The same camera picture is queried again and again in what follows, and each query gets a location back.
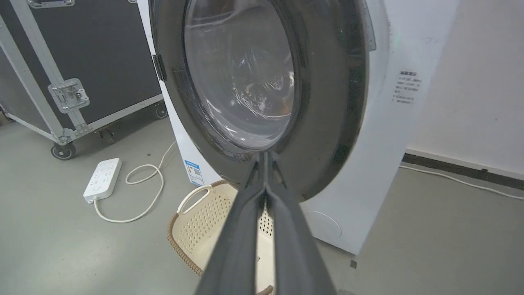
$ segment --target white washing machine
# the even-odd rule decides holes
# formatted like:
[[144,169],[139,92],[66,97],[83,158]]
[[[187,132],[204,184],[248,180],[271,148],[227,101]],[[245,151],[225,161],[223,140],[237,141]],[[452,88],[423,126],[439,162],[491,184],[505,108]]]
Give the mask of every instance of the white washing machine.
[[250,157],[273,149],[313,235],[358,254],[458,2],[150,0],[150,47],[189,180],[238,185]]

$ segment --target power cord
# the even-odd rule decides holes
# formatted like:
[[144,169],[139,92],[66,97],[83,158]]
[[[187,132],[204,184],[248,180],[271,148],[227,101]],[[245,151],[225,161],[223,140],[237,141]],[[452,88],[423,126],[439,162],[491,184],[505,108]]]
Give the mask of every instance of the power cord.
[[504,197],[517,199],[517,200],[524,200],[524,197],[513,196],[513,195],[510,195],[510,194],[506,194],[506,193],[497,191],[496,189],[492,189],[492,188],[489,188],[489,187],[484,187],[484,186],[471,184],[471,183],[468,183],[468,182],[465,182],[465,181],[458,180],[458,179],[456,179],[454,177],[451,177],[451,176],[443,174],[443,173],[433,172],[433,171],[428,171],[428,170],[422,170],[422,169],[417,169],[417,168],[411,168],[411,167],[403,166],[403,165],[400,165],[400,168],[413,170],[413,171],[417,171],[417,172],[422,172],[422,173],[427,173],[427,174],[432,174],[432,175],[437,175],[437,176],[440,176],[440,177],[444,177],[444,178],[447,178],[447,179],[450,179],[450,180],[453,180],[453,181],[465,184],[467,186],[471,186],[471,187],[474,187],[474,188],[482,189],[484,191],[492,192],[492,193],[495,193],[495,194],[498,194],[498,195],[501,195],[501,196],[504,196]]
[[[153,207],[153,205],[155,204],[155,202],[157,201],[158,197],[160,196],[160,193],[162,192],[163,190],[163,186],[164,186],[164,179],[163,179],[163,175],[162,173],[160,172],[160,168],[162,167],[162,163],[164,161],[164,158],[166,157],[167,153],[169,152],[169,150],[174,146],[174,144],[176,143],[177,141],[174,141],[170,146],[169,148],[167,149],[167,151],[164,153],[164,155],[162,156],[162,160],[160,160],[160,164],[158,165],[158,167],[152,165],[152,164],[145,164],[145,165],[141,165],[141,166],[138,166],[136,167],[135,169],[133,169],[131,172],[129,172],[126,176],[126,183],[127,184],[139,184],[139,183],[142,183],[148,179],[150,179],[151,177],[157,175],[160,175],[160,189],[158,190],[157,192],[157,195],[155,196],[155,198],[153,199],[153,202],[151,202],[151,205],[149,205],[149,207],[147,207],[147,209],[140,215],[138,215],[137,217],[134,217],[134,218],[131,218],[131,219],[127,219],[127,220],[114,220],[114,219],[109,219],[107,217],[105,217],[104,215],[102,215],[102,213],[100,212],[100,209],[98,207],[98,199],[95,197],[94,199],[94,205],[95,205],[95,210],[96,212],[98,213],[98,215],[105,221],[108,221],[108,222],[113,222],[113,223],[128,223],[128,222],[133,222],[141,217],[143,217],[144,215],[146,215],[149,210],[151,210],[151,208]],[[134,175],[139,169],[141,168],[144,168],[144,167],[152,167],[154,168],[156,171],[153,172],[153,174],[147,176],[146,178],[142,179],[142,180],[138,180],[138,181],[134,181],[134,182],[130,182],[129,181],[129,178]]]

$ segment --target gray floor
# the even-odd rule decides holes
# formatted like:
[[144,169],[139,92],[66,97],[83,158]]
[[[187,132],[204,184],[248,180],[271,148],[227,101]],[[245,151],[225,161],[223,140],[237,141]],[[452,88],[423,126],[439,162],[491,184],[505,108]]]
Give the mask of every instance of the gray floor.
[[[167,221],[194,188],[176,149],[146,217],[111,224],[82,198],[97,163],[112,157],[123,166],[101,202],[108,217],[141,213],[158,189],[156,177],[135,186],[124,177],[159,162],[174,140],[169,121],[131,117],[114,131],[114,145],[91,134],[78,140],[80,155],[63,162],[42,136],[17,123],[0,127],[0,294],[194,292],[198,276],[166,240]],[[523,227],[524,201],[400,170],[358,257],[319,248],[336,287],[358,295],[523,294]]]

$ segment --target plastic laundry basket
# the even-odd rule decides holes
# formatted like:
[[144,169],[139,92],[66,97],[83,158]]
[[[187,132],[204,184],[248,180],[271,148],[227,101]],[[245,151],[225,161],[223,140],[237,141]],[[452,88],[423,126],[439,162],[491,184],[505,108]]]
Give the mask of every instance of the plastic laundry basket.
[[[184,210],[187,202],[198,192],[208,192]],[[173,249],[199,276],[211,256],[237,190],[226,181],[201,186],[189,193],[171,218],[167,237]],[[275,282],[273,220],[266,210],[258,221],[256,292],[268,295]]]

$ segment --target door hinge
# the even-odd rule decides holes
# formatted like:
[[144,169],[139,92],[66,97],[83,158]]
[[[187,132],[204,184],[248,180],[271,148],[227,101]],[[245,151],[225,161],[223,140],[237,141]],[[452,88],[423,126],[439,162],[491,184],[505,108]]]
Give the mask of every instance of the door hinge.
[[165,81],[167,79],[166,69],[164,68],[162,55],[153,54],[153,63],[155,64],[155,69],[157,70],[158,79],[160,81]]

